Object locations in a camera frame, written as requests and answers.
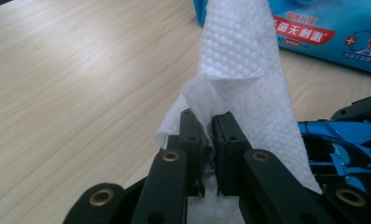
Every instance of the light wood surface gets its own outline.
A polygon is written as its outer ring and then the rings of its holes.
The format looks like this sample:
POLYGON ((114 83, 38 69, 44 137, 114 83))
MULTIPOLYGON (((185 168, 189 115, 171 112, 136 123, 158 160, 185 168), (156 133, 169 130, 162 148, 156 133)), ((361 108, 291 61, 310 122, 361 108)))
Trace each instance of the light wood surface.
MULTIPOLYGON (((144 177, 201 34, 190 0, 0 6, 0 223, 61 223, 93 185, 144 177)), ((280 54, 299 120, 371 95, 371 75, 280 54)))

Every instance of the wood grain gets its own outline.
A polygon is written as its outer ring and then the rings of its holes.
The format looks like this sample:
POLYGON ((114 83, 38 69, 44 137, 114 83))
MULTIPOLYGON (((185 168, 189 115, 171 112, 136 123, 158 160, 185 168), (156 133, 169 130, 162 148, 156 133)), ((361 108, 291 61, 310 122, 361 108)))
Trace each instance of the wood grain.
MULTIPOLYGON (((61 223, 89 187, 144 177, 201 35, 187 0, 0 6, 0 223, 61 223)), ((371 75, 280 54, 300 120, 371 95, 371 75)))

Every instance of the wooden table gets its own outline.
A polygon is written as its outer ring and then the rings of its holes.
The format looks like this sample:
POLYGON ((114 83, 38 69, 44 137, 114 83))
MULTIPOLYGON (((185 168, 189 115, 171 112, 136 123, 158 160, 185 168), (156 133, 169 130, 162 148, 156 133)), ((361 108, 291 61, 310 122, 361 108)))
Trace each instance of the wooden table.
MULTIPOLYGON (((201 34, 190 0, 0 6, 0 223, 61 223, 89 187, 144 177, 201 34)), ((371 95, 371 75, 280 54, 299 120, 371 95)))

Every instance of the blue robot part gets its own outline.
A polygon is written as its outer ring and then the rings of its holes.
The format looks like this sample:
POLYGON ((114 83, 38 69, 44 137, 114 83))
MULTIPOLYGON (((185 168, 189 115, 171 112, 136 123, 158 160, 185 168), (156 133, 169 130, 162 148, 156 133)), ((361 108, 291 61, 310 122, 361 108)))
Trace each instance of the blue robot part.
POLYGON ((207 0, 193 0, 194 10, 196 11, 196 19, 199 25, 204 26, 207 14, 207 0))
POLYGON ((322 188, 346 183, 371 196, 371 97, 333 119, 298 122, 310 169, 322 188))

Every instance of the blue package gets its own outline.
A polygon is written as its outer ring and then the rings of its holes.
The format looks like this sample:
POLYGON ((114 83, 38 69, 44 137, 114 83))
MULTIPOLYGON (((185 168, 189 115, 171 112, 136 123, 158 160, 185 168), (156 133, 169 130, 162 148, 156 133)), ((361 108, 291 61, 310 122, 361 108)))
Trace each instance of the blue package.
MULTIPOLYGON (((371 72, 371 0, 268 2, 280 47, 371 72)), ((194 0, 201 25, 206 4, 194 0)))

